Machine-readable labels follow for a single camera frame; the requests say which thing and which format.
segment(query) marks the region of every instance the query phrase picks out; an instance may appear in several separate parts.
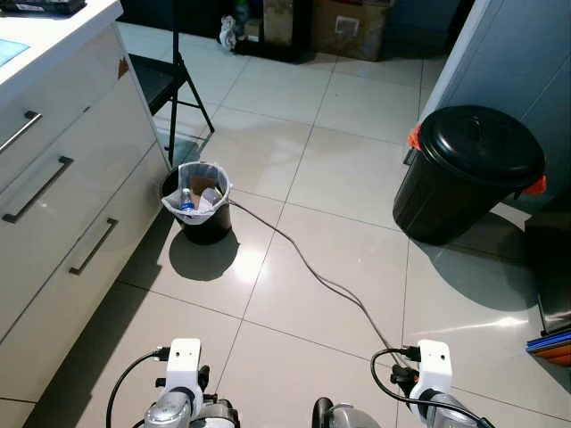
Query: cable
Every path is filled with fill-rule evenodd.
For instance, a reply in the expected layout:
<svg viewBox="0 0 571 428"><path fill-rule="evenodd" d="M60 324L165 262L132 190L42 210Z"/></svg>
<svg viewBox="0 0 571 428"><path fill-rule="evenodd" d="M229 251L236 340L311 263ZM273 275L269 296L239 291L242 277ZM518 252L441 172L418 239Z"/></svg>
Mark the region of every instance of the cable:
<svg viewBox="0 0 571 428"><path fill-rule="evenodd" d="M109 401L107 402L107 412L105 413L105 428L112 428L111 425L112 425L113 403L115 402L115 397L117 396L119 387L121 386L127 375L130 373L130 371L149 358L157 357L160 361L167 361L169 359L169 353L170 353L170 348L168 347L162 347L152 352L147 352L142 357L139 357L135 361L133 361L125 369L125 371L122 373L122 375L115 383L115 386L113 386L111 395L109 396Z"/></svg>
<svg viewBox="0 0 571 428"><path fill-rule="evenodd" d="M462 415L469 417L470 419L476 421L478 424L478 428L493 428L493 425L486 418L478 417L466 408L454 406L453 404L441 403L438 401L427 401L424 399L410 399L408 397L403 397L401 395L395 394L394 392L389 390L386 386L384 386L383 383L380 381L380 379L377 376L377 371L376 371L376 367L375 367L375 363L377 361L377 358L381 357L384 354L395 354L395 353L403 354L406 351L407 350L398 350L396 348L387 348L386 350L380 350L379 352L376 352L375 355L373 355L373 358L371 359L371 374L373 375L373 379L375 380L375 383L377 384L377 386L385 394L392 397L393 399L397 399L399 401L402 401L403 403L416 404L418 406L432 406L432 407L447 408L447 409L452 410L454 412L461 413Z"/></svg>
<svg viewBox="0 0 571 428"><path fill-rule="evenodd" d="M375 321L373 321L373 318L371 317L371 315L368 313L367 308L365 307L365 305L363 304L363 302L359 299L359 297L357 297L355 295L354 292L352 292L351 290L349 290L348 288L336 283L335 281L332 281L330 279L325 278L324 276L322 276L321 274L319 274L310 264L309 261L307 261L307 259L305 259L305 256L303 255L302 251L300 250L300 248L297 246L297 243L295 243L294 239L292 237L290 237L289 235L287 235L286 233L282 232L281 230L279 230L277 227L271 225L269 222L267 222L266 220L264 220L263 218L259 217L258 215L254 214L253 212L251 212L250 210L248 210L247 208L243 207L242 205L240 205L238 202L229 200L229 202L236 206L237 208L239 208L240 210L243 210L245 212L247 212L248 214L250 214L252 217L256 218L258 221L260 221L261 223L263 223L264 225L266 225L267 227L273 229L274 231L276 231L277 233L279 233L280 235L282 235L287 241L290 242L290 244L292 244L295 248L295 250L297 251L297 253L299 254L300 258L303 261L303 264L306 266L306 268L311 272L311 274L313 276L315 276L315 278L322 284L324 285L329 291L334 292L338 295L340 295L341 297L347 299L348 301L350 301L351 303L357 305L357 307L359 307L359 309L363 312L363 314L365 314L365 317L367 317L367 320L369 321L369 323L371 324L371 326L373 327L373 330L375 330L375 333L377 333L377 336L379 337L379 339L381 340L381 342L386 346L386 348L392 348L391 344L389 343L389 341L383 336L383 334L381 333L380 329L377 327L377 325L375 324ZM342 290L343 292L346 292L347 294L344 294L343 292L336 290L334 287L337 287L339 290ZM393 360L396 364L402 364L405 365L406 367L410 367L409 364L400 357L395 357L394 354L391 354L391 357L393 357Z"/></svg>

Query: gray cable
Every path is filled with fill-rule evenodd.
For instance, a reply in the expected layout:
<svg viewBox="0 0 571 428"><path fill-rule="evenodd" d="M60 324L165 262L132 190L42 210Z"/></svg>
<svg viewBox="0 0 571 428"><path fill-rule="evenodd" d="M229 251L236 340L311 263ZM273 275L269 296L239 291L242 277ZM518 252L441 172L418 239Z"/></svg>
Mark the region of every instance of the gray cable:
<svg viewBox="0 0 571 428"><path fill-rule="evenodd" d="M319 274L310 264L309 261L307 261L307 259L305 259L305 256L303 256L302 251L300 250L300 248L297 246L297 243L295 243L294 239L291 238L289 235L287 235L286 233L282 232L281 230L279 230L277 227L271 225L270 223L268 223L266 220L264 220L263 218L259 217L258 215L254 214L253 212L251 212L250 210L248 210L247 208L243 207L242 205L240 205L238 202L229 200L230 203L234 206L236 206L237 208L239 208L240 210L243 210L245 212L247 212L248 214L250 214L252 217L256 218L258 221L260 221L261 223L263 223L264 225L266 225L267 227L273 229L274 231L278 232L280 235L282 235L287 241L290 242L290 244L292 244L295 248L295 250L297 251L297 253L299 254L300 258L303 261L303 264L307 267L307 269L311 272L311 274L313 276L315 276L315 278L322 284L324 285L329 291L334 292L335 294L338 294L339 296L347 299L348 301L350 301L351 303L355 304L362 312L363 314L365 314L365 317L367 317L368 322L371 324L371 326L373 327L373 330L375 330L375 333L377 333L377 336L379 337L379 339L381 340L381 342L385 345L386 348L392 348L393 346L389 343L389 341L383 336L383 334L381 333L380 329L377 327L377 324L375 324L375 321L373 321L373 318L371 317L371 315L368 313L367 308L365 307L365 305L363 304L363 302L359 299L359 297L357 297L357 295L355 295L354 292L352 292L351 290L349 290L348 288L344 287L343 285L340 285L338 283L336 283L335 281L332 281L330 279L325 278L323 275ZM407 362L402 359L400 356L396 357L395 355L398 354L391 354L391 357L393 358L394 362L396 364L399 365L405 365L406 367L410 367L409 364L407 364Z"/></svg>

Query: white drawer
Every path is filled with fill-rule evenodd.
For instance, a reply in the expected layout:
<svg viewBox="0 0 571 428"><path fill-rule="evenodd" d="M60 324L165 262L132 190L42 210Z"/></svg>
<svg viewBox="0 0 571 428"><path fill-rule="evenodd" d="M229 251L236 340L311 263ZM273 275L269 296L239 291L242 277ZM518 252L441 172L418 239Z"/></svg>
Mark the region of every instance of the white drawer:
<svg viewBox="0 0 571 428"><path fill-rule="evenodd" d="M1 397L40 398L159 211L166 174L155 144L0 344Z"/></svg>
<svg viewBox="0 0 571 428"><path fill-rule="evenodd" d="M21 428L33 409L34 405L31 403L0 399L2 428Z"/></svg>
<svg viewBox="0 0 571 428"><path fill-rule="evenodd" d="M111 91L123 55L109 28L0 111L0 147L29 124L28 111L43 116L0 149L0 192L86 108Z"/></svg>
<svg viewBox="0 0 571 428"><path fill-rule="evenodd" d="M155 138L127 74L0 194L0 341Z"/></svg>

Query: trash can lid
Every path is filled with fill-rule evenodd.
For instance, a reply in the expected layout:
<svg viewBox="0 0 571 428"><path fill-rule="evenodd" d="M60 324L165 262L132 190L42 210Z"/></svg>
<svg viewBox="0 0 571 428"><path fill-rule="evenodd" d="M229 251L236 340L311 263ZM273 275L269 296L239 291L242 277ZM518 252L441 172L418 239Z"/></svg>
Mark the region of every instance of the trash can lid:
<svg viewBox="0 0 571 428"><path fill-rule="evenodd" d="M545 170L541 146L511 116L480 106L446 107L420 128L425 156L466 179L527 187Z"/></svg>

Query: black folding chair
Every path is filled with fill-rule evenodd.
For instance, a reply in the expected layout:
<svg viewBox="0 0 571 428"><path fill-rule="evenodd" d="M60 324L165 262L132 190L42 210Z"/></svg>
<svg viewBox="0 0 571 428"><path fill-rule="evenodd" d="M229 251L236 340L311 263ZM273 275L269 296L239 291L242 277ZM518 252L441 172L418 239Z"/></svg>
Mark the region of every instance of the black folding chair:
<svg viewBox="0 0 571 428"><path fill-rule="evenodd" d="M182 55L178 51L178 2L180 0L171 0L172 4L172 62L155 60L144 56L130 54L129 57L137 74L137 78L145 99L149 104L149 110L154 115L168 101L171 101L170 109L170 135L169 147L165 149L169 153L169 162L172 164L175 151L175 131L177 126L177 106L179 104L188 105L200 109L204 119L208 124L211 133L214 132L214 126L208 117L206 109L204 109L203 101L198 95L196 86L190 78L188 69L182 59ZM196 103L188 103L178 99L178 90L188 83L193 91Z"/></svg>

